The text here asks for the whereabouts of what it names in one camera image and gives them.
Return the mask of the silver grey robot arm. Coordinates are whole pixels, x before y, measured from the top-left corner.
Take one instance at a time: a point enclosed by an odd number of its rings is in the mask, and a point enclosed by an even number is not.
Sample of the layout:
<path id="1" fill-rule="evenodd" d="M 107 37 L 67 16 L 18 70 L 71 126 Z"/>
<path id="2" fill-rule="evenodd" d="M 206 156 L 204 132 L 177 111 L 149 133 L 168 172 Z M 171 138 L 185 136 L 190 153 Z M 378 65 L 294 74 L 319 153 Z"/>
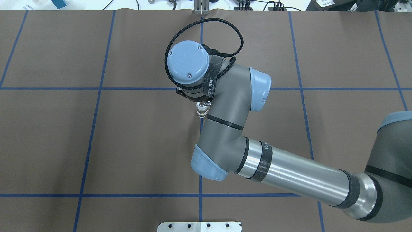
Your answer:
<path id="1" fill-rule="evenodd" d="M 250 111 L 263 109 L 271 77 L 234 64 L 196 41 L 170 44 L 165 54 L 168 77 L 178 94 L 211 107 L 190 162 L 214 181 L 229 173 L 310 197 L 369 223 L 411 218 L 411 111 L 387 115 L 362 173 L 351 173 L 242 135 Z"/>

